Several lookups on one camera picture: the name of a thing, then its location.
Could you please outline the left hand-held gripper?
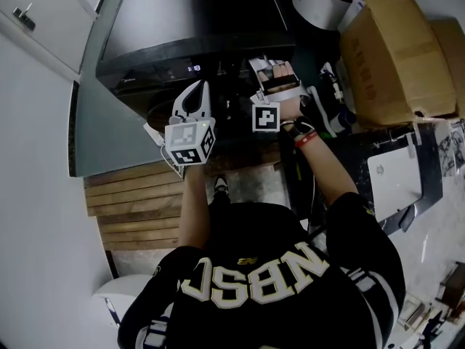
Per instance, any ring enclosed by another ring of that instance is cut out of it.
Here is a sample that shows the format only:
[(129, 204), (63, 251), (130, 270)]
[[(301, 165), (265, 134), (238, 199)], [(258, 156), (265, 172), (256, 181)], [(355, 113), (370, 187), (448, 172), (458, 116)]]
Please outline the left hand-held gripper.
[[(200, 108), (199, 116), (190, 116)], [(173, 116), (165, 127), (166, 151), (171, 160), (177, 166), (205, 164), (216, 142), (215, 123), (209, 83), (192, 83), (174, 101)]]

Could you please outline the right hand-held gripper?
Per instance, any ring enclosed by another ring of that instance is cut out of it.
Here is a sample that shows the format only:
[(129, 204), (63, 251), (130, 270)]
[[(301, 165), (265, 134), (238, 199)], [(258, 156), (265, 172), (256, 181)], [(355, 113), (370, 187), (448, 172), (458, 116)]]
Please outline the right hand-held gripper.
[[(286, 61), (268, 60), (267, 57), (251, 58), (248, 63), (251, 75), (258, 81), (258, 90), (250, 97), (252, 102), (252, 131), (278, 132), (280, 130), (280, 102), (292, 97), (307, 96), (296, 74), (273, 78), (272, 67)], [(297, 87), (283, 92), (270, 93), (270, 89), (283, 84), (297, 83)]]

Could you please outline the person's right hand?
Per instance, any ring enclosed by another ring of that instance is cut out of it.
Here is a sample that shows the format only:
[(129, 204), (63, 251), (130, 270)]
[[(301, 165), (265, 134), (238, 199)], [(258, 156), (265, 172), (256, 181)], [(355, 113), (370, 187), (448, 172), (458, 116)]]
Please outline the person's right hand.
[[(283, 64), (274, 65), (272, 67), (272, 74), (274, 79), (278, 79), (281, 77), (294, 75), (294, 70), (291, 67), (291, 64), (288, 61), (286, 61)], [(293, 89), (295, 87), (297, 87), (296, 82), (283, 84), (279, 87), (271, 88), (270, 93), (283, 92), (288, 89)], [(280, 102), (281, 121), (295, 120), (299, 116), (302, 116), (302, 112), (300, 110), (300, 96), (292, 97)]]

